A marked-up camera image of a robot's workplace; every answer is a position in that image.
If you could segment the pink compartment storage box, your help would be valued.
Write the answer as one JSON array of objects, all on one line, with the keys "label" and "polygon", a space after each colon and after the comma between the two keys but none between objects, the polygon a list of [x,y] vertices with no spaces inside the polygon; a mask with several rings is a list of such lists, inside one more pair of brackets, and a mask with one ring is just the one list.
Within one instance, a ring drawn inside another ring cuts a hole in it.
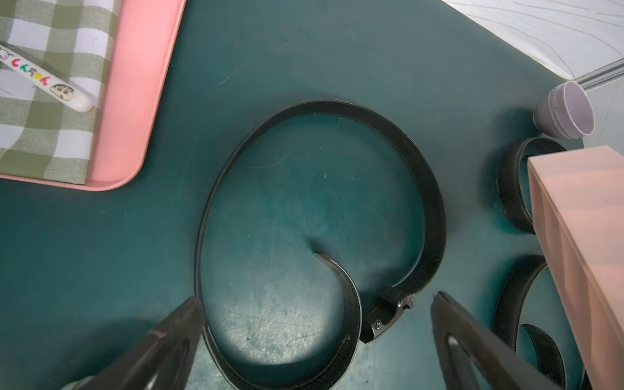
[{"label": "pink compartment storage box", "polygon": [[623,387],[623,157],[528,160],[533,227],[595,389]]}]

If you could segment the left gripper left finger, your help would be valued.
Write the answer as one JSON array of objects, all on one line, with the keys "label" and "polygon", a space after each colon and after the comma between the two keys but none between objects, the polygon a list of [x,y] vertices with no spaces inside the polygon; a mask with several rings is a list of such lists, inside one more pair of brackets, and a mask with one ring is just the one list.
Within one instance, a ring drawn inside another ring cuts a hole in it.
[{"label": "left gripper left finger", "polygon": [[204,323],[200,300],[190,297],[109,367],[95,376],[87,376],[64,387],[184,389]]}]

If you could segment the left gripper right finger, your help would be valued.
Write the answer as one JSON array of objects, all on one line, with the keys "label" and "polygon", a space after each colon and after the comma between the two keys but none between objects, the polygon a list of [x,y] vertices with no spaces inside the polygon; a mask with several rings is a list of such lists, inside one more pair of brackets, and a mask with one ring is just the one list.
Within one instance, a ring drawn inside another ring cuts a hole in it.
[{"label": "left gripper right finger", "polygon": [[446,292],[435,295],[433,334],[448,389],[479,389],[477,367],[494,389],[558,389],[524,362],[492,331]]}]

